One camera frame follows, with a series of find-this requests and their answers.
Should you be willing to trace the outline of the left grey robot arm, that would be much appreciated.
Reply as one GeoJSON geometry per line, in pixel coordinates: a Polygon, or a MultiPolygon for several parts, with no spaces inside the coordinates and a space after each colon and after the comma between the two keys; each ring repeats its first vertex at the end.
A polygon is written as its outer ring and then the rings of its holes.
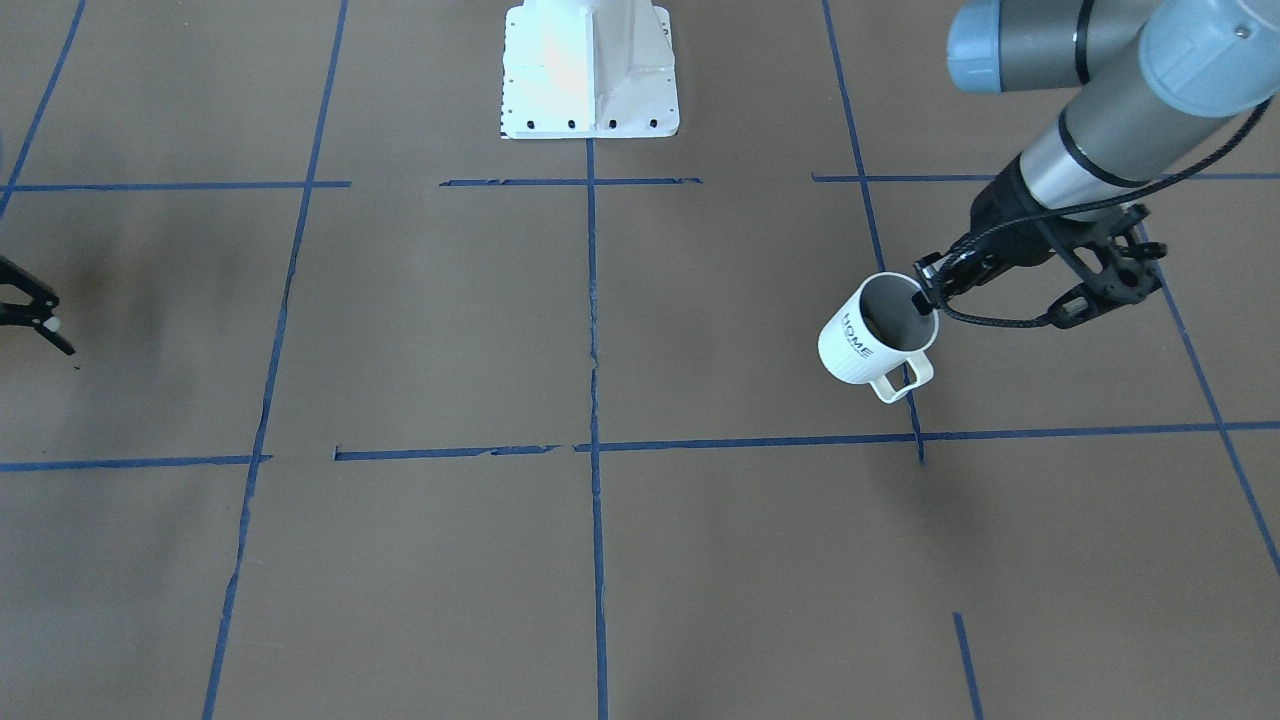
{"type": "Polygon", "coordinates": [[[1162,243],[1142,199],[1207,169],[1277,95],[1275,1],[969,1],[947,67],[969,94],[1074,88],[1074,97],[975,197],[970,227],[916,261],[922,315],[977,325],[952,299],[1060,259],[1078,284],[1028,328],[1068,329],[1161,288],[1162,243]]]}

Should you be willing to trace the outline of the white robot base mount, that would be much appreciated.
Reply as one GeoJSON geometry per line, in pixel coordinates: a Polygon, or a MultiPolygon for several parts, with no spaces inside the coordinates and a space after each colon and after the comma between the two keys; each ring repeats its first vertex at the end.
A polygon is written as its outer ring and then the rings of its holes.
{"type": "Polygon", "coordinates": [[[503,29],[502,138],[678,133],[666,8],[653,1],[524,1],[506,12],[503,29]]]}

